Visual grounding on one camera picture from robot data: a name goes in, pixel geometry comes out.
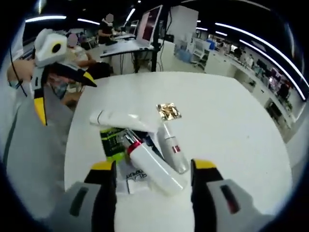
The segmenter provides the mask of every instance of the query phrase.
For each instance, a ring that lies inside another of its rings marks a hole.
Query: white bottle
[[[124,114],[116,111],[96,110],[91,114],[90,122],[110,127],[130,128],[135,131],[155,131],[145,122],[142,122],[138,115]]]
[[[119,135],[119,139],[133,164],[141,168],[166,194],[175,195],[186,187],[184,177],[175,172],[146,143],[142,143],[134,132],[127,129]]]
[[[163,123],[163,127],[160,128],[158,140],[165,161],[178,173],[187,172],[190,169],[189,162],[167,123]]]

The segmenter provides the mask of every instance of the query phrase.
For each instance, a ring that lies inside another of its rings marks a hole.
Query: gold foil packet
[[[159,111],[163,121],[169,121],[182,117],[174,103],[158,104],[156,105],[156,108]]]

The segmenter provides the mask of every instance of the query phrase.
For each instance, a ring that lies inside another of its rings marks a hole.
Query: white table
[[[182,114],[171,127],[188,159],[213,161],[253,197],[262,214],[277,213],[289,198],[292,175],[284,142],[272,119],[236,80],[187,72],[112,76],[86,87],[70,128],[65,188],[84,181],[90,167],[105,160],[94,109],[110,109],[156,120],[156,104],[173,102]],[[185,175],[190,180],[190,172]],[[157,192],[118,196],[116,232],[193,232],[191,187],[167,198]]]
[[[129,41],[119,41],[118,43],[115,43],[113,45],[105,46],[104,50],[105,53],[102,53],[100,55],[101,58],[125,53],[153,51],[154,47],[152,45],[144,46],[138,44],[136,40],[129,40]]]
[[[123,34],[123,35],[119,35],[119,36],[115,36],[115,40],[126,40],[126,39],[135,39],[136,36],[134,34]]]

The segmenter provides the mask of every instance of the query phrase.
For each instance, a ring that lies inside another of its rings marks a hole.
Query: white tube
[[[138,115],[124,114],[115,111],[94,111],[90,116],[90,122],[96,125],[129,128],[135,131],[155,132],[153,128],[142,122]]]
[[[147,144],[140,144],[129,156],[166,194],[178,194],[186,187],[187,181],[154,153]]]
[[[187,172],[190,168],[189,162],[167,123],[163,123],[163,127],[160,128],[158,140],[165,161],[178,173]]]

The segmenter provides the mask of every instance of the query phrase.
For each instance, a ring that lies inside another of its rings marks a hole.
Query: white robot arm
[[[56,74],[65,76],[87,86],[96,87],[92,76],[80,69],[75,63],[65,62],[67,37],[56,34],[51,29],[42,30],[37,36],[34,47],[35,68],[31,80],[32,97],[35,110],[44,125],[47,119],[44,106],[44,85],[47,82],[49,65],[53,65]]]

